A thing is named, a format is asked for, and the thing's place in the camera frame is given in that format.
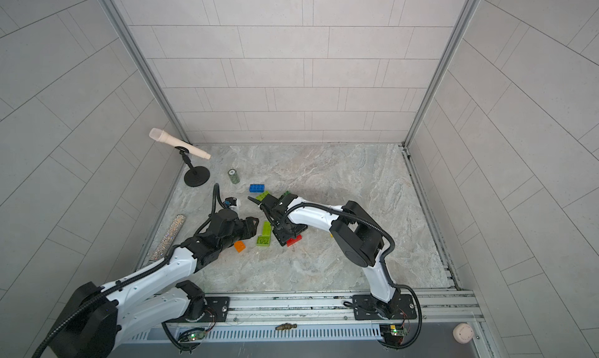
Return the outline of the red lego brick long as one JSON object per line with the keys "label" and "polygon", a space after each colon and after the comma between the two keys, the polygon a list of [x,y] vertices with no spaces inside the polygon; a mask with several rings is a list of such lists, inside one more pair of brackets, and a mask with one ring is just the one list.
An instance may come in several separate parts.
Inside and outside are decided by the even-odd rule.
{"label": "red lego brick long", "polygon": [[303,237],[301,235],[297,235],[295,238],[289,239],[286,242],[287,247],[291,247],[293,244],[301,241],[303,239]]}

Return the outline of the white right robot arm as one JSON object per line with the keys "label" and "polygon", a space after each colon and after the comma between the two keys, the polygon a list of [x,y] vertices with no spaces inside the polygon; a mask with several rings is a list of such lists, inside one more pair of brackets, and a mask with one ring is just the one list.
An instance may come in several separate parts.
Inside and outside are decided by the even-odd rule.
{"label": "white right robot arm", "polygon": [[296,194],[262,199],[249,197],[265,213],[282,246],[312,227],[332,234],[343,254],[361,267],[374,299],[389,303],[396,295],[385,258],[395,250],[394,239],[355,201],[342,206],[320,205]]}

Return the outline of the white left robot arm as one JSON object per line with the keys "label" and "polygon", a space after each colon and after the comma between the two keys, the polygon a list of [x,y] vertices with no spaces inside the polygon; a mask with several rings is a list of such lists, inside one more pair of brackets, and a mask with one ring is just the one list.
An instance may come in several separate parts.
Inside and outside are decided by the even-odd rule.
{"label": "white left robot arm", "polygon": [[256,236],[259,220],[240,219],[230,208],[210,217],[203,233],[173,246],[159,261],[113,282],[78,287],[34,352],[58,357],[106,357],[122,342],[163,322],[178,319],[204,292],[188,278],[223,250]]}

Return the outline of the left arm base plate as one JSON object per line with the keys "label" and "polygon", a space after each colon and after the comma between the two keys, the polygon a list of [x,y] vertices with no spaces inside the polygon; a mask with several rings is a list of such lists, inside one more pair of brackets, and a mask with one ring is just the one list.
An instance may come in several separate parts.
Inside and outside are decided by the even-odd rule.
{"label": "left arm base plate", "polygon": [[190,302],[183,319],[190,323],[225,322],[229,305],[229,297],[196,298]]}

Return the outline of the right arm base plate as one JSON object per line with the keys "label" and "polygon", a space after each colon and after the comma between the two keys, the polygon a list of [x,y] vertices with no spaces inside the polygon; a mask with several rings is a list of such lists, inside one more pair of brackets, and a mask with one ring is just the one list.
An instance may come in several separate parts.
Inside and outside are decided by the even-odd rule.
{"label": "right arm base plate", "polygon": [[372,295],[353,295],[349,308],[357,321],[416,320],[416,303],[410,294],[397,291],[388,303]]}

